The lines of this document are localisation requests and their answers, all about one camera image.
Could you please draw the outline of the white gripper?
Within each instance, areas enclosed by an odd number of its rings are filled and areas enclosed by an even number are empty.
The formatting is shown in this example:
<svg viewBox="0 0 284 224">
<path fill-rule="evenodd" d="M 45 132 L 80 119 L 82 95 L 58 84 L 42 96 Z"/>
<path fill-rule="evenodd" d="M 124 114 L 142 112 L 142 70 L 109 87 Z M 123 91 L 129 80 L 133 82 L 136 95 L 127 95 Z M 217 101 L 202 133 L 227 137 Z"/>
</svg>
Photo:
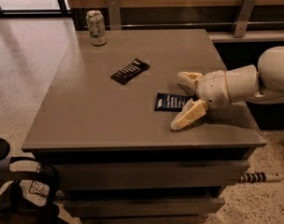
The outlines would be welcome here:
<svg viewBox="0 0 284 224">
<path fill-rule="evenodd" d="M 259 97 L 259 79 L 254 65 L 230 71 L 215 71 L 204 76 L 197 72 L 178 72 L 178 85 L 190 99 L 170 124 L 173 131 L 181 130 L 206 114 L 208 107 L 217 108 L 247 98 Z"/>
</svg>

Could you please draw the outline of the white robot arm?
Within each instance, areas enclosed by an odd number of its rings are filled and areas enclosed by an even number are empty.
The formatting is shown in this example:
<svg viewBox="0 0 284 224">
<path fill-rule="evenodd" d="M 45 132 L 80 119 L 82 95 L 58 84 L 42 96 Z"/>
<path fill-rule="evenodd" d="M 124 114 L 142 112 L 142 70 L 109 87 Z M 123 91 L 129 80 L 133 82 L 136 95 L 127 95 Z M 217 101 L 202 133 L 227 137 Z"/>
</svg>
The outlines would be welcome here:
<svg viewBox="0 0 284 224">
<path fill-rule="evenodd" d="M 235 102 L 267 105 L 284 103 L 284 47 L 266 50 L 255 65 L 204 75 L 179 72 L 177 76 L 182 89 L 192 98 L 171 122 L 173 131 L 192 125 L 210 109 Z"/>
</svg>

